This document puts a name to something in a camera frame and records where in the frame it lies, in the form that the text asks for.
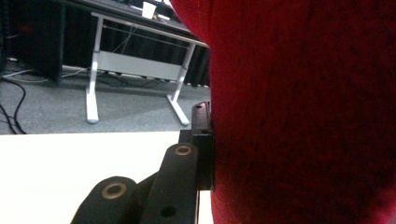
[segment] electrical cord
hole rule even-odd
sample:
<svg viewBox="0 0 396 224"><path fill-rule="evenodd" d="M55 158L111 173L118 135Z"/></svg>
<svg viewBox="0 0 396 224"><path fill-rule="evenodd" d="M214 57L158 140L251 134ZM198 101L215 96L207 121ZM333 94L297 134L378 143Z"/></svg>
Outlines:
<svg viewBox="0 0 396 224"><path fill-rule="evenodd" d="M123 49L122 49L121 54L125 51L125 48L126 48L126 45L128 44L129 39L130 39L131 36L134 34L134 32L137 30L137 28L134 28L134 30L132 31L133 28L134 28L134 27L131 26L131 29L129 30L129 33L128 33L128 37L126 37L125 40L124 40L122 43L120 43L120 44L113 50L113 53L116 52L117 49L119 49L122 45L124 45L124 46L123 46Z"/></svg>
<svg viewBox="0 0 396 224"><path fill-rule="evenodd" d="M3 75L3 77L14 77L14 76L16 76L16 75L25 74L25 73L30 73L30 72L34 72L34 70L23 70L23 71L20 71L20 72L16 72L16 73L12 73L12 74Z"/></svg>
<svg viewBox="0 0 396 224"><path fill-rule="evenodd" d="M12 80L12 81L18 81L18 82L24 82L24 83L43 83L43 82L48 82L48 79L42 79L42 80L22 80L22 79L17 79L17 78L12 78L8 77L7 80Z"/></svg>
<svg viewBox="0 0 396 224"><path fill-rule="evenodd" d="M6 116L8 128L12 131L12 133L18 134L15 131L14 127L12 127L12 123L11 123L11 120L9 119L9 115L8 115L7 111L3 108L3 106L1 104L0 104L0 109L3 111L3 114Z"/></svg>
<svg viewBox="0 0 396 224"><path fill-rule="evenodd" d="M81 72L84 72L84 71L88 72L89 69L90 69L89 67L88 68L83 68L83 69L78 70L77 72L74 72L74 73L63 74L62 77L72 77L72 76L78 75L78 74L80 74Z"/></svg>
<svg viewBox="0 0 396 224"><path fill-rule="evenodd" d="M21 35L21 33L18 33L16 35L8 35L8 36L6 36L6 39L12 39L12 38L18 37L20 35Z"/></svg>
<svg viewBox="0 0 396 224"><path fill-rule="evenodd" d="M11 84L13 84L13 85L16 85L16 86L20 87L20 88L22 89L22 91L23 91L22 98L20 99L20 102L18 103L17 108L15 109L15 112L14 112L14 121L15 121L15 126L17 127L18 131L19 131L20 133L26 134L26 132L23 130L23 128L21 127L20 123L18 122L18 112L19 112L19 110L20 110L20 107L21 107L21 104L23 103L24 98L26 97L26 90L25 90L25 88L24 88L23 86L21 86L20 84L18 84L18 83L16 83L16 82L7 80L6 78L2 78L1 80L5 81L5 82L8 82L8 83L11 83ZM8 127L10 128L10 130L11 130L13 133L17 134L17 132L16 132L16 131L14 130L14 128L12 127L11 120L9 119L10 116L7 114L7 111L6 111L2 106L1 106L1 110L3 111L3 113L4 113L5 116L6 116L7 123L8 123Z"/></svg>
<svg viewBox="0 0 396 224"><path fill-rule="evenodd" d="M124 80L121 77L115 77L115 76L112 76L110 74L107 74L107 76L119 81L121 83L120 86L122 88L134 87L134 88L152 89L152 88L155 88L155 87L159 86L162 83L162 81L160 79L152 79L152 80L147 81L147 82L145 82L145 83L143 83L141 85L135 85L135 84L130 83L128 80ZM152 82L155 82L155 81L157 81L157 82L154 85L152 85L152 86L149 85L149 84L151 84Z"/></svg>
<svg viewBox="0 0 396 224"><path fill-rule="evenodd" d="M3 110L0 110L0 114L2 114L2 115L5 116ZM8 122L7 122L6 120L0 119L0 122L8 124Z"/></svg>

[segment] white desk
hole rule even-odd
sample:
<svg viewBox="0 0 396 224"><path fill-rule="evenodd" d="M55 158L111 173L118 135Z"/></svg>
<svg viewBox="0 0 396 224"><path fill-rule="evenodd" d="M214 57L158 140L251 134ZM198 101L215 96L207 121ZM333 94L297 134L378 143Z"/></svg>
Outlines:
<svg viewBox="0 0 396 224"><path fill-rule="evenodd" d="M70 223L96 184L142 181L177 140L178 132L0 135L0 223ZM199 215L213 223L207 191Z"/></svg>
<svg viewBox="0 0 396 224"><path fill-rule="evenodd" d="M135 74L145 77L156 77L156 78L174 80L176 82L176 89L172 94L167 94L166 98L169 104L174 109L175 113L177 114L177 117L179 118L181 124L185 126L189 125L190 121L187 119L186 115L184 114L179 104L177 103L177 98L180 95L180 90L183 85L183 81L186 77L187 70L189 69L191 57L194 52L195 46L200 45L207 47L207 44L192 38L188 38L181 35L175 35L170 32L165 32L164 30L161 29L148 27L131 21L124 21L106 15L98 14L95 12L93 12L92 15L98 18L98 22L96 28L95 45L92 55L91 77L90 77L90 82L87 86L87 93L86 93L87 121L92 124L97 123L99 121L99 115L98 115L97 103L96 103L95 85L96 85L97 71L98 69L102 69L107 71L120 72L124 74ZM102 31L105 27L104 21L114 21L119 24L124 24L127 26L134 27L136 29L142 29L145 31L152 32L154 34L165 35L168 37L179 39L181 41L188 42L189 46L183 64L175 65L170 63L154 62L152 60L124 56L124 55L100 50Z"/></svg>

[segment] desk leg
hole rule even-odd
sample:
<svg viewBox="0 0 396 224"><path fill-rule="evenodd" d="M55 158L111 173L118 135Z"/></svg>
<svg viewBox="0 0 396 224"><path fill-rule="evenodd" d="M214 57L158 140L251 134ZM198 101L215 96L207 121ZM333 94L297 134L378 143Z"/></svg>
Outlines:
<svg viewBox="0 0 396 224"><path fill-rule="evenodd" d="M96 76L98 72L98 56L100 51L100 42L102 38L103 18L98 17L98 24L96 28L95 46L92 55L91 77L90 83L87 86L87 121L91 124L99 121L98 108L96 103L95 85Z"/></svg>
<svg viewBox="0 0 396 224"><path fill-rule="evenodd" d="M169 101L169 104L171 104L172 108L175 110L175 113L177 114L178 118L180 119L180 122L182 125L189 125L190 122L187 119L186 115L184 114L183 110L180 108L180 105L177 103L177 98L180 95L180 90L181 87L183 86L184 78L186 77L187 70L189 70L189 65L190 61L192 58L192 54L194 53L195 50L195 44L190 44L189 48L187 50L186 56L184 57L184 62L180 67L180 71L178 72L178 77L177 77L177 88L176 91L173 94L167 94L166 98Z"/></svg>

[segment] metal desk frame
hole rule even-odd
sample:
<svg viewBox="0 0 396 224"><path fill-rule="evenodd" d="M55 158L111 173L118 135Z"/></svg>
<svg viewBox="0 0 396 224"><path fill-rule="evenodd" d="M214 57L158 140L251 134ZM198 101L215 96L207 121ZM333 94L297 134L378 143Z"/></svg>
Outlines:
<svg viewBox="0 0 396 224"><path fill-rule="evenodd" d="M165 35L168 37L172 37L175 39L179 39L181 41L185 41L189 43L188 49L186 56L184 58L184 62L181 66L173 65L173 64L168 64L168 63L159 63L159 62L154 62L154 61L149 61L149 60L143 60L143 59L137 59L135 57L129 57L129 56L123 56L119 55L120 60L122 61L129 61L131 63L152 63L155 66L157 66L159 69L164 69L167 71L175 71L178 70L178 74L176 76L172 75L157 75L153 76L152 74L145 74L144 76L147 77L158 77L158 78L166 78L166 79L171 79L176 82L176 90L172 94L166 94L166 98L168 99L169 104L172 106L174 109L175 113L177 114L177 117L179 118L180 122L182 125L189 125L190 121L187 119L186 115L184 114L183 110L180 108L180 105L177 102L177 98L180 95L180 90L183 85L184 78L186 77L187 70L189 69L190 61L192 54L194 52L195 46L203 46L207 47L207 44L187 38L185 36L181 35L174 35L162 30L157 30L148 26L144 26L141 24L136 24L130 21L123 21L119 19L115 19L112 17L108 17L102 14L98 14L93 12L92 15L94 17L98 18L97 22L97 28L96 28L96 37L95 37L95 44L94 44L94 49L93 49L93 54L92 54L92 67L91 67L91 77L90 77L90 82L87 85L87 92L86 92L86 105L87 105L87 121L91 124L99 122L99 116L98 116L98 109L97 109L97 103L96 103L96 94L95 94L95 85L96 85L96 77L97 77L97 72L98 69L106 68L106 65L103 65L102 67L101 62L105 61L111 61L109 57L111 57L111 53L108 52L103 52L100 50L100 44L101 44L101 38L102 38L102 30L104 29L104 20L107 21L114 21L120 24L128 25L131 27L134 27L136 29L142 29L145 31L149 31L158 35Z"/></svg>

